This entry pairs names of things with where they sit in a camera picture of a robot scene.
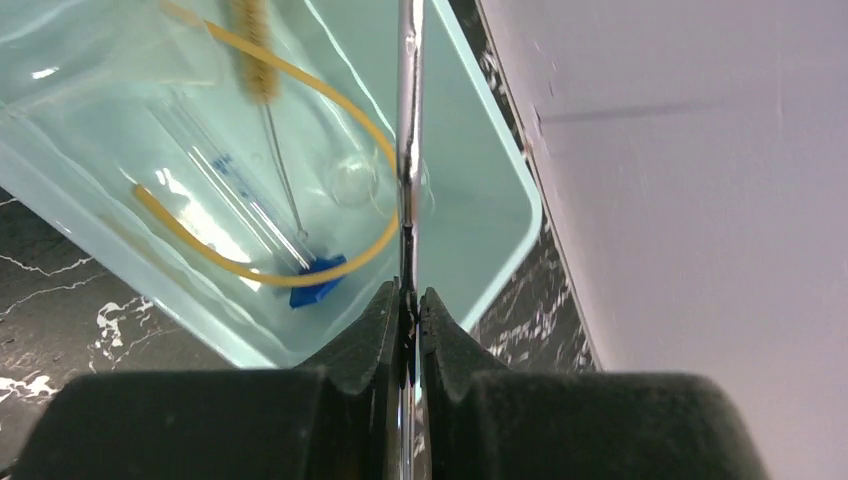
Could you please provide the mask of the blue capped clear tube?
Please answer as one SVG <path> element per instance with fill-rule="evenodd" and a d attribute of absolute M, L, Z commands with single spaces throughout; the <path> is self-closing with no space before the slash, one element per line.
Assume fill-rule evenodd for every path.
<path fill-rule="evenodd" d="M 262 247 L 258 260 L 238 260 L 237 265 L 250 270 L 271 265 L 277 276 L 305 277 L 347 263 L 343 255 L 315 255 L 280 209 L 263 197 L 246 164 L 221 148 L 184 101 L 158 103 L 151 112 Z"/>

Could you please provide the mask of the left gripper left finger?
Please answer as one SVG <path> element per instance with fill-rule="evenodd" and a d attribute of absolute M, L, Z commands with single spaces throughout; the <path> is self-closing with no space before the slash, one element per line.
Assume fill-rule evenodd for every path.
<path fill-rule="evenodd" d="M 399 288 L 287 369 L 81 376 L 36 423 L 15 479 L 395 479 Z"/>

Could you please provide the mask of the metal crucible tongs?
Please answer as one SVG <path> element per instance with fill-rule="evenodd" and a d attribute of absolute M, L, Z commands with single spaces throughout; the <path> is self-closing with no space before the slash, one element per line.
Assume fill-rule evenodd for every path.
<path fill-rule="evenodd" d="M 425 2 L 399 2 L 396 164 L 399 219 L 399 477 L 414 477 L 418 353 L 418 224 L 422 178 L 423 45 Z"/>

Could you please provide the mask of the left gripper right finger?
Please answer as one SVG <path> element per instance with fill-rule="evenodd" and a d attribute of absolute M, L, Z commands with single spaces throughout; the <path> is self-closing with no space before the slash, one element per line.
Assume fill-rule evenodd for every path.
<path fill-rule="evenodd" d="M 764 479 L 737 408 L 680 373 L 513 370 L 421 300 L 421 368 L 435 479 Z"/>

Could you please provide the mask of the brown bristle tube brush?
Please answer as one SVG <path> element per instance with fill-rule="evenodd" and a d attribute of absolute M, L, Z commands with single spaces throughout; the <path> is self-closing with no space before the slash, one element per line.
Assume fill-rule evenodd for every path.
<path fill-rule="evenodd" d="M 242 39 L 257 47 L 268 47 L 269 28 L 267 25 L 265 2 L 259 0 L 234 0 L 230 1 L 229 4 L 236 33 Z M 276 69 L 268 62 L 247 53 L 244 54 L 242 63 L 244 69 L 243 80 L 247 93 L 261 107 L 267 122 L 270 150 L 278 167 L 278 175 L 292 211 L 297 235 L 300 239 L 305 240 L 308 237 L 308 233 L 303 226 L 300 211 L 291 187 L 271 111 L 271 104 L 280 93 L 280 83 Z"/>

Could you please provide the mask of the clear glass petri dish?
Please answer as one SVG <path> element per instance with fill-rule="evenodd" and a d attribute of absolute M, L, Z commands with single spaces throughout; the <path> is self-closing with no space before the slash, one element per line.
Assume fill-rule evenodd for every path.
<path fill-rule="evenodd" d="M 371 203 L 380 184 L 377 162 L 375 150 L 334 159 L 323 175 L 328 196 L 341 208 L 361 208 Z"/>

